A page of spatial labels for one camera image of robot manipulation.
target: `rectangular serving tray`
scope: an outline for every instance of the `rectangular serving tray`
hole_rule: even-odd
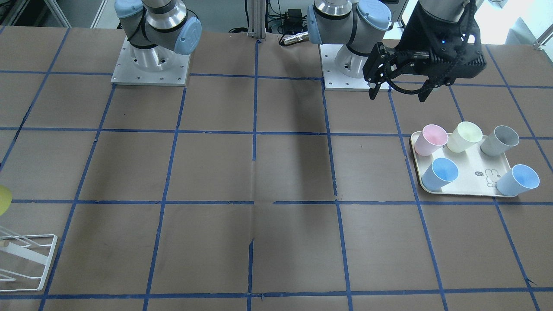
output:
[[[413,151],[420,186],[428,193],[497,196],[501,198],[514,197],[501,194],[495,187],[499,178],[511,170],[511,166],[507,161],[505,153],[497,157],[490,157],[480,150],[480,145],[487,136],[484,136],[479,143],[461,153],[455,153],[446,146],[443,146],[428,157],[423,157],[417,154],[413,147],[420,135],[421,132],[413,133],[409,142]],[[421,178],[428,167],[430,167],[432,161],[437,158],[452,160],[459,168],[459,177],[452,183],[443,186],[441,190],[432,191],[422,184]]]

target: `pink cup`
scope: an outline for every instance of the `pink cup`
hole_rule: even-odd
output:
[[[429,124],[415,142],[415,152],[426,157],[447,143],[447,132],[435,124]]]

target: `tiled surface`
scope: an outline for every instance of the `tiled surface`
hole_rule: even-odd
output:
[[[519,311],[533,310],[534,303],[528,293],[474,293],[449,294],[447,302],[452,311]]]
[[[452,87],[458,107],[448,87],[371,101],[322,91],[317,46],[203,33],[185,92],[113,89],[123,32],[65,34],[0,34],[19,51],[0,60],[2,158],[32,108],[0,166],[0,225],[61,243],[51,283],[0,309],[534,310],[530,291],[553,308],[553,71],[528,47],[490,46],[521,113],[491,58]],[[408,135],[461,115],[515,127],[509,163],[540,175],[497,200],[504,224],[492,198],[416,180]]]

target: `gray cup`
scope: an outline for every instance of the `gray cup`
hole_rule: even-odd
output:
[[[500,125],[484,140],[480,149],[490,157],[497,157],[518,145],[519,141],[520,138],[514,129]]]

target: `cup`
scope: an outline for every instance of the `cup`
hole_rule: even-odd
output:
[[[503,195],[516,196],[540,185],[538,174],[527,165],[517,164],[497,181],[497,190]]]
[[[422,175],[422,184],[429,190],[440,190],[443,186],[457,179],[459,169],[452,160],[437,158],[432,161],[426,172]]]
[[[447,143],[447,132],[435,124],[429,124],[422,129],[413,148],[423,157],[431,155]]]
[[[518,145],[520,138],[514,129],[500,125],[493,130],[480,146],[480,150],[490,157],[497,157]]]
[[[478,125],[463,121],[457,125],[447,142],[449,150],[460,153],[482,140],[482,130]]]

